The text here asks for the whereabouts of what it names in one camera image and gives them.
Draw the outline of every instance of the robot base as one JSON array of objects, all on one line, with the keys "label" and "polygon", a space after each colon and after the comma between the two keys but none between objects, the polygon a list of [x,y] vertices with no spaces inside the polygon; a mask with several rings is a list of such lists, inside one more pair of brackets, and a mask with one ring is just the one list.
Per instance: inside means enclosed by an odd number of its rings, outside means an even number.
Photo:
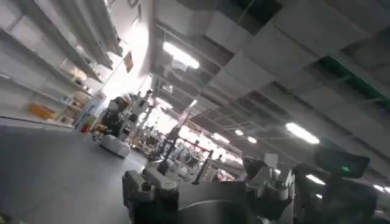
[{"label": "robot base", "polygon": [[126,158],[130,153],[130,147],[112,135],[103,136],[100,146],[122,158]]}]

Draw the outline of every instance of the orange box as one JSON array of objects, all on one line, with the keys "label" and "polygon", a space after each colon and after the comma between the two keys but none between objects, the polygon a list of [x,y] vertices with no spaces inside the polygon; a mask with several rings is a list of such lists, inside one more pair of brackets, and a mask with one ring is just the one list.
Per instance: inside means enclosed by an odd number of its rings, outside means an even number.
[{"label": "orange box", "polygon": [[38,117],[42,119],[54,119],[55,118],[55,111],[50,110],[49,108],[42,106],[42,105],[37,105],[35,103],[32,103],[30,105],[30,111],[37,115]]}]

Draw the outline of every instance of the pole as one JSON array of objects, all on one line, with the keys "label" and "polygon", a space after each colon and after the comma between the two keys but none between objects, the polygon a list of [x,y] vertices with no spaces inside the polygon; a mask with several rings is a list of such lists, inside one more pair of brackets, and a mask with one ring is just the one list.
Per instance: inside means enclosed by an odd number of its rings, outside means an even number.
[{"label": "pole", "polygon": [[200,168],[200,171],[197,174],[196,179],[193,182],[193,185],[198,185],[199,180],[202,178],[202,176],[204,176],[206,174],[209,166],[211,165],[211,162],[213,161],[213,159],[212,159],[213,153],[214,153],[214,151],[210,150],[207,159],[203,163],[203,166]]}]

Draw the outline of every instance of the box on shelf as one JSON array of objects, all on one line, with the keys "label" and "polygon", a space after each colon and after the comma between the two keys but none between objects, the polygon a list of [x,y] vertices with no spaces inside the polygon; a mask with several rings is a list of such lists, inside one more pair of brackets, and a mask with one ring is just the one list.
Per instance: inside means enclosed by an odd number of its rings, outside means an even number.
[{"label": "box on shelf", "polygon": [[80,105],[79,105],[80,108],[83,108],[90,100],[89,97],[87,97],[84,93],[82,93],[80,91],[74,93],[73,99],[74,99],[74,101],[80,103]]},{"label": "box on shelf", "polygon": [[59,121],[64,123],[64,124],[67,124],[67,125],[70,125],[73,123],[73,119],[70,118],[69,116],[63,114],[60,118],[59,118]]},{"label": "box on shelf", "polygon": [[35,103],[30,104],[30,111],[42,119],[54,119],[55,111],[43,106],[37,105]]},{"label": "box on shelf", "polygon": [[80,78],[81,80],[86,80],[87,75],[83,70],[79,69],[77,66],[75,66],[71,61],[68,59],[65,59],[62,64],[60,65],[60,68],[69,74],[72,74],[75,78]]},{"label": "box on shelf", "polygon": [[41,92],[45,93],[45,94],[47,94],[55,99],[61,100],[61,102],[63,102],[63,103],[69,104],[73,100],[72,94],[64,93],[64,92],[62,92],[58,89],[55,89],[53,87],[44,87],[41,89]]}]

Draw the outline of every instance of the green indicator light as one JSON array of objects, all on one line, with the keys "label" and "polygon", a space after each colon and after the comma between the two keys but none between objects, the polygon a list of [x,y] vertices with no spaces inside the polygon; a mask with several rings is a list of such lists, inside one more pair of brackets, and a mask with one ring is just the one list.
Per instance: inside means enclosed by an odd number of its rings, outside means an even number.
[{"label": "green indicator light", "polygon": [[351,170],[347,166],[342,166],[341,169],[346,172],[351,172]]}]

